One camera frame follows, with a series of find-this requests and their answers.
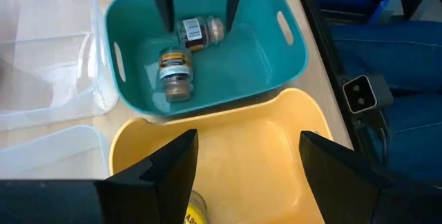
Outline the large clear plastic bin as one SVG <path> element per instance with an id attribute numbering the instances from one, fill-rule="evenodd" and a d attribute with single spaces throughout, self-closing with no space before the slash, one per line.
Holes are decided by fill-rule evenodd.
<path id="1" fill-rule="evenodd" d="M 0 0 L 0 132 L 117 103 L 97 0 Z"/>

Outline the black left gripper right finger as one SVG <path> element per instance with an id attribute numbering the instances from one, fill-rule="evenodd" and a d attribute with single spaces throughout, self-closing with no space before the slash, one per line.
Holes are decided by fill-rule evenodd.
<path id="1" fill-rule="evenodd" d="M 378 164 L 312 131 L 300 133 L 299 152 L 326 224 L 372 224 L 381 190 L 392 186 Z"/>

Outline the yellow plastic bin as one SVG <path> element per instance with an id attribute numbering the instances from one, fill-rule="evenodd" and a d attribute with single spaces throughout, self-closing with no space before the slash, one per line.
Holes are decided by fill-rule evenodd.
<path id="1" fill-rule="evenodd" d="M 302 131 L 329 138 L 316 101 L 296 88 L 274 99 L 218 113 L 153 124 L 129 120 L 110 148 L 110 172 L 134 165 L 188 129 L 198 131 L 193 188 L 211 224 L 324 224 L 299 153 Z"/>

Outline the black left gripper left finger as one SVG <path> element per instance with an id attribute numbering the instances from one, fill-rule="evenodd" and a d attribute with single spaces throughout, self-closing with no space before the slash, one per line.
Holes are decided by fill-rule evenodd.
<path id="1" fill-rule="evenodd" d="M 127 169 L 97 181 L 105 224 L 183 224 L 198 161 L 189 129 Z"/>

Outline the teal plastic bin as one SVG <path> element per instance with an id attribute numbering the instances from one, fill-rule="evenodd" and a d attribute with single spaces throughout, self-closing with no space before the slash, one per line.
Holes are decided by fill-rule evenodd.
<path id="1" fill-rule="evenodd" d="M 154 0 L 114 0 L 105 27 L 119 96 L 146 115 L 182 115 L 264 93 L 297 78 L 308 62 L 286 0 L 240 0 L 226 38 L 192 55 L 191 98 L 167 102 L 158 62 L 162 50 L 179 41 Z"/>

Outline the spice jar with bronze lid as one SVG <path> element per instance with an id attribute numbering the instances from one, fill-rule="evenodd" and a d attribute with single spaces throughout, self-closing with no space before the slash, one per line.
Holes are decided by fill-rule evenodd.
<path id="1" fill-rule="evenodd" d="M 159 80 L 168 102 L 188 100 L 193 92 L 193 65 L 191 53 L 181 46 L 170 46 L 160 51 Z"/>

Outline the spice jar with barcode label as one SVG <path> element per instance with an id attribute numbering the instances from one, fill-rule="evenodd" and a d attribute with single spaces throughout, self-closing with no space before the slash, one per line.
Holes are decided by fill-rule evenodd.
<path id="1" fill-rule="evenodd" d="M 220 18 L 194 17 L 175 24 L 179 44 L 191 52 L 217 45 L 224 39 L 224 24 Z"/>

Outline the spice jar with yellow lid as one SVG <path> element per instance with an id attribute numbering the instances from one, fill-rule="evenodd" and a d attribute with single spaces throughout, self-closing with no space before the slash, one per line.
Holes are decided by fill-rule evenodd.
<path id="1" fill-rule="evenodd" d="M 203 197 L 194 190 L 190 195 L 184 224 L 209 224 L 206 203 Z"/>

